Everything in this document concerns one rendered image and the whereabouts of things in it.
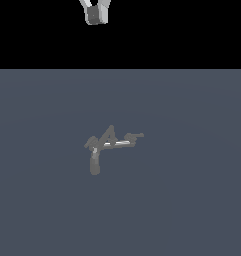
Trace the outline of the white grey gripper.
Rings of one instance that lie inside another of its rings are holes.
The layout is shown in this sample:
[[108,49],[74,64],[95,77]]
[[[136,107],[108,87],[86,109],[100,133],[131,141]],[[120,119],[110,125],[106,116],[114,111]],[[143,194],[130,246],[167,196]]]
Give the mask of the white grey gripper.
[[90,25],[106,24],[108,22],[108,8],[103,4],[88,7],[87,21]]

